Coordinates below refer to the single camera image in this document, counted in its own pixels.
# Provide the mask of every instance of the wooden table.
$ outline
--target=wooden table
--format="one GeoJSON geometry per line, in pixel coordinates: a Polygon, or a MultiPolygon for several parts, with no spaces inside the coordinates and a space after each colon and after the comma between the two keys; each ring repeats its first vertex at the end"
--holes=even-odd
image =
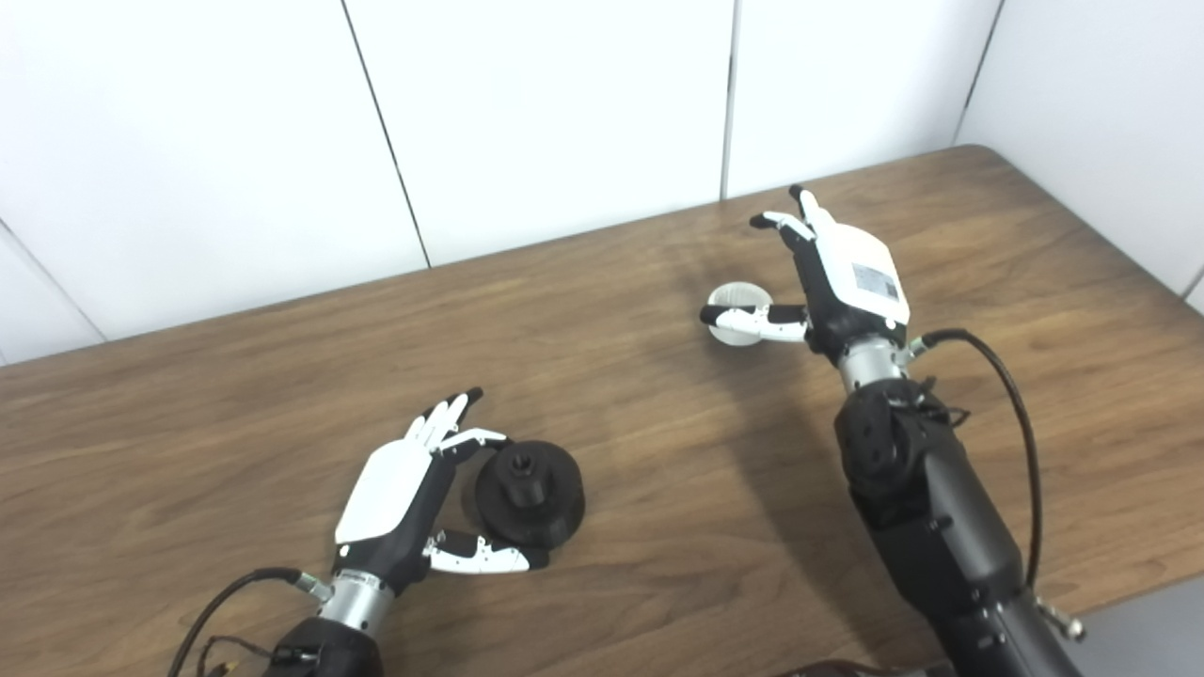
{"type": "MultiPolygon", "coordinates": [[[[891,246],[914,332],[968,326],[1015,373],[1041,441],[1045,596],[1081,612],[1204,571],[1204,318],[984,148],[810,188],[891,246]]],[[[743,225],[767,208],[793,211],[771,190],[0,370],[4,672],[164,671],[230,579],[324,572],[366,455],[478,384],[468,423],[574,453],[585,523],[547,571],[407,591],[389,673],[936,657],[849,505],[836,371],[797,346],[725,347],[696,319],[731,279],[802,299],[778,239],[743,225]]],[[[996,377],[956,347],[916,367],[975,412],[963,440],[1026,543],[996,377]]],[[[459,501],[442,523],[465,524],[459,501]]],[[[265,584],[207,630],[271,644],[311,610],[265,584]]]]}

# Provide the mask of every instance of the white object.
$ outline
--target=white object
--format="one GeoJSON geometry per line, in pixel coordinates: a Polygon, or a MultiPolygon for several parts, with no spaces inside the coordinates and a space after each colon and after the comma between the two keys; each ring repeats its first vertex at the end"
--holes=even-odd
{"type": "Polygon", "coordinates": [[[0,364],[100,342],[71,300],[0,226],[0,364]]]}
{"type": "Polygon", "coordinates": [[[727,195],[948,147],[998,5],[743,2],[727,195]]]}
{"type": "Polygon", "coordinates": [[[1185,294],[1204,266],[1202,35],[1192,0],[1008,0],[957,142],[1185,294]]]}
{"type": "MultiPolygon", "coordinates": [[[[731,331],[738,336],[750,336],[756,340],[768,338],[769,341],[784,341],[789,343],[805,342],[807,335],[811,329],[810,323],[807,320],[780,324],[769,322],[769,306],[761,306],[752,312],[748,312],[742,308],[732,308],[720,313],[720,316],[715,318],[715,326],[724,331],[731,331]]],[[[728,345],[745,346],[748,343],[728,345]]]]}
{"type": "MultiPolygon", "coordinates": [[[[807,195],[810,193],[804,190],[803,196],[807,195]]],[[[815,246],[837,299],[884,317],[887,323],[907,324],[911,319],[895,259],[881,240],[860,228],[836,223],[831,217],[818,222],[808,219],[808,224],[815,229],[815,246]]]]}
{"type": "MultiPolygon", "coordinates": [[[[756,306],[760,308],[772,302],[773,296],[751,282],[728,282],[715,288],[710,296],[707,296],[708,306],[756,306]]],[[[738,329],[720,329],[718,326],[708,326],[707,329],[715,338],[728,346],[751,346],[761,341],[761,336],[738,329]]]]}
{"type": "Polygon", "coordinates": [[[531,569],[531,564],[518,548],[495,551],[483,536],[477,536],[477,552],[472,557],[441,551],[433,538],[427,541],[424,554],[431,559],[431,569],[447,573],[510,573],[531,569]]]}
{"type": "Polygon", "coordinates": [[[732,0],[347,6],[432,264],[719,199],[732,0]]]}
{"type": "Polygon", "coordinates": [[[335,543],[383,536],[401,524],[431,467],[432,454],[445,448],[444,438],[458,430],[456,422],[467,406],[467,395],[450,405],[441,401],[429,418],[415,418],[405,437],[372,452],[335,528],[335,543]]]}
{"type": "Polygon", "coordinates": [[[425,267],[338,2],[5,0],[0,102],[0,218],[110,338],[425,267]]]}

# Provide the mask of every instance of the connector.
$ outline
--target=connector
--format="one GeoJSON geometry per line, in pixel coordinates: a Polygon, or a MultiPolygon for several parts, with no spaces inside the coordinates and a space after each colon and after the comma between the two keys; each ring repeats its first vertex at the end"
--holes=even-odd
{"type": "Polygon", "coordinates": [[[1081,642],[1087,637],[1087,628],[1078,618],[1058,611],[1054,605],[1046,602],[1040,596],[1037,597],[1037,610],[1041,612],[1050,625],[1057,631],[1075,642],[1081,642]]]}
{"type": "Polygon", "coordinates": [[[923,338],[913,338],[902,351],[896,351],[892,361],[901,369],[914,363],[920,355],[932,349],[932,346],[923,342],[923,338]]]}
{"type": "Polygon", "coordinates": [[[293,587],[323,604],[326,604],[330,597],[335,596],[335,589],[323,583],[320,578],[312,573],[302,572],[293,587]]]}

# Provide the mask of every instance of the robot finger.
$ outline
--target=robot finger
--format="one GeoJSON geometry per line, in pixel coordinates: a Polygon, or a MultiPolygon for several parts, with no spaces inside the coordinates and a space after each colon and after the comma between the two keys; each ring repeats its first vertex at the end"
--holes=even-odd
{"type": "Polygon", "coordinates": [[[456,395],[454,400],[448,404],[448,411],[443,414],[443,420],[439,422],[439,426],[443,428],[444,432],[442,436],[432,440],[433,442],[442,441],[447,437],[449,432],[455,432],[460,429],[460,422],[464,419],[464,412],[468,408],[468,395],[460,394],[456,395]]]}
{"type": "MultiPolygon", "coordinates": [[[[466,413],[468,413],[468,407],[471,407],[472,405],[477,404],[478,400],[480,400],[482,398],[484,398],[485,396],[485,392],[482,390],[479,387],[473,387],[473,388],[468,388],[464,393],[455,393],[453,395],[449,395],[449,396],[444,398],[443,401],[450,405],[453,400],[455,400],[456,398],[460,398],[461,395],[466,395],[468,398],[468,402],[465,405],[464,411],[460,413],[460,418],[456,419],[456,424],[464,423],[464,416],[466,413]]],[[[423,412],[423,418],[430,418],[431,417],[431,412],[435,411],[436,406],[438,406],[438,405],[433,405],[433,406],[431,406],[431,408],[424,411],[423,412]]]]}
{"type": "Polygon", "coordinates": [[[798,220],[798,217],[783,212],[762,212],[752,217],[752,219],[749,220],[749,225],[759,229],[774,228],[777,230],[792,230],[803,240],[815,240],[815,231],[808,228],[805,223],[798,220]]]}
{"type": "Polygon", "coordinates": [[[803,214],[803,220],[815,230],[816,235],[825,226],[836,224],[836,219],[832,218],[831,212],[820,206],[814,193],[799,186],[792,187],[790,193],[798,200],[798,211],[803,214]]]}
{"type": "Polygon", "coordinates": [[[448,412],[447,400],[441,401],[435,405],[431,410],[431,414],[426,417],[426,423],[423,429],[418,431],[418,443],[426,447],[427,449],[433,448],[438,445],[439,440],[447,432],[447,428],[443,425],[443,418],[448,412]]]}
{"type": "Polygon", "coordinates": [[[510,573],[548,566],[548,551],[490,543],[484,536],[460,531],[439,531],[424,552],[431,569],[447,573],[510,573]]]}
{"type": "Polygon", "coordinates": [[[406,436],[402,440],[418,440],[418,434],[421,432],[423,426],[426,425],[426,417],[420,416],[409,424],[409,430],[406,431],[406,436]]]}
{"type": "Polygon", "coordinates": [[[719,329],[728,329],[771,341],[801,343],[810,326],[804,306],[704,306],[700,318],[719,329]]]}
{"type": "Polygon", "coordinates": [[[510,443],[510,438],[501,432],[473,428],[464,432],[453,435],[439,443],[438,451],[444,457],[454,459],[456,463],[468,460],[472,454],[482,448],[502,449],[510,443]]]}

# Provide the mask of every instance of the white disc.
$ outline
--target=white disc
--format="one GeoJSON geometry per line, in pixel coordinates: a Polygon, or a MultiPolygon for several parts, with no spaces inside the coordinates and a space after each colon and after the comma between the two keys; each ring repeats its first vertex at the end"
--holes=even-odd
{"type": "MultiPolygon", "coordinates": [[[[773,302],[773,296],[751,282],[728,282],[707,296],[708,306],[768,306],[773,302]]],[[[710,332],[728,346],[751,346],[761,341],[760,336],[750,336],[732,331],[731,329],[719,329],[708,326],[710,332]]]]}

